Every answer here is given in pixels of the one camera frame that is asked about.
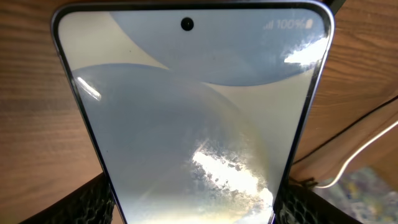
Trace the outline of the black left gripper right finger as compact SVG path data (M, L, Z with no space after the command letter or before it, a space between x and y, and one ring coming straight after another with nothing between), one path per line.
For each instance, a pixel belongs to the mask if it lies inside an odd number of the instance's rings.
M284 181L274 202L275 224L361 224L312 191L313 179Z

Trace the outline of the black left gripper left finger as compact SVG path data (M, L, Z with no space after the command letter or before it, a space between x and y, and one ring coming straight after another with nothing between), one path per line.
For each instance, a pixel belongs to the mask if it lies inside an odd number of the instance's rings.
M111 224L115 202L104 174L21 224Z

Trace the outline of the blue Galaxy smartphone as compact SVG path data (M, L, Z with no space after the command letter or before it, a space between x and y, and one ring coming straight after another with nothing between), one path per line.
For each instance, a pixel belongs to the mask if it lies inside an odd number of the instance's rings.
M124 223L270 223L330 49L320 1L88 2L52 38Z

